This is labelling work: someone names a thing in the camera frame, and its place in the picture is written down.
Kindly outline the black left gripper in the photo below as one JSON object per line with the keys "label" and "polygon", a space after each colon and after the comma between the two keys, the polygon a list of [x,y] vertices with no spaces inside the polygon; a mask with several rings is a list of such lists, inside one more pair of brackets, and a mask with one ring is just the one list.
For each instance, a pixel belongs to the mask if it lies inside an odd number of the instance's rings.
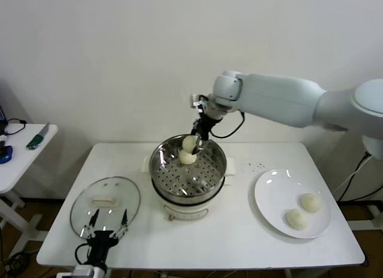
{"label": "black left gripper", "polygon": [[81,219],[80,237],[87,239],[90,246],[90,253],[86,264],[106,265],[108,252],[117,245],[128,229],[127,209],[124,210],[120,227],[116,231],[96,230],[95,225],[99,216],[99,209],[88,211]]}

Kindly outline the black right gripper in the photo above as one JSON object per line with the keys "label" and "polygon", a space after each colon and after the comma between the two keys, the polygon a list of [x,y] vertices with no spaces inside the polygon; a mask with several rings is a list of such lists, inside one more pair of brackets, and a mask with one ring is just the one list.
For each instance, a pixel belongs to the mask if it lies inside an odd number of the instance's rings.
{"label": "black right gripper", "polygon": [[222,121],[213,119],[204,113],[199,114],[199,118],[193,123],[191,135],[195,136],[195,144],[193,148],[193,155],[197,154],[203,149],[203,141],[209,139],[211,129]]}

